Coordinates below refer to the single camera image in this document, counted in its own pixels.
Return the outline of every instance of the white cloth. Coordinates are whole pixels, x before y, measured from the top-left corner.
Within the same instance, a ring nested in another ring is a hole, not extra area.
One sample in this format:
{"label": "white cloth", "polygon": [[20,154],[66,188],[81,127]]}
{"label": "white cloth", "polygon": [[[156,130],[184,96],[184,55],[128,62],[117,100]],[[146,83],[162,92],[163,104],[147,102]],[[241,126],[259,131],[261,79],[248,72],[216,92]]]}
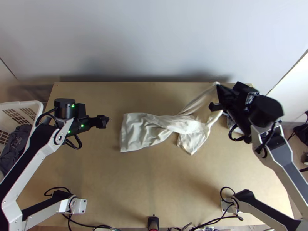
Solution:
{"label": "white cloth", "polygon": [[120,152],[128,152],[159,144],[172,132],[179,133],[178,147],[193,155],[208,138],[211,126],[222,111],[210,112],[208,105],[217,102],[215,82],[193,99],[178,115],[155,116],[147,113],[123,115],[120,132]]}

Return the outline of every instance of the white wall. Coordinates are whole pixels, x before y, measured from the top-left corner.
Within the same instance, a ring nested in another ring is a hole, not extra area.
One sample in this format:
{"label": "white wall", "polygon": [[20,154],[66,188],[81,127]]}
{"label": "white wall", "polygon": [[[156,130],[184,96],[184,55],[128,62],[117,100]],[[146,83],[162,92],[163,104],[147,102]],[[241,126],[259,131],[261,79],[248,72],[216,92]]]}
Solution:
{"label": "white wall", "polygon": [[278,100],[285,122],[305,122],[308,110],[308,53],[275,86],[268,97]]}
{"label": "white wall", "polygon": [[308,47],[307,9],[307,0],[1,0],[0,55],[22,80],[210,72],[267,93]]}

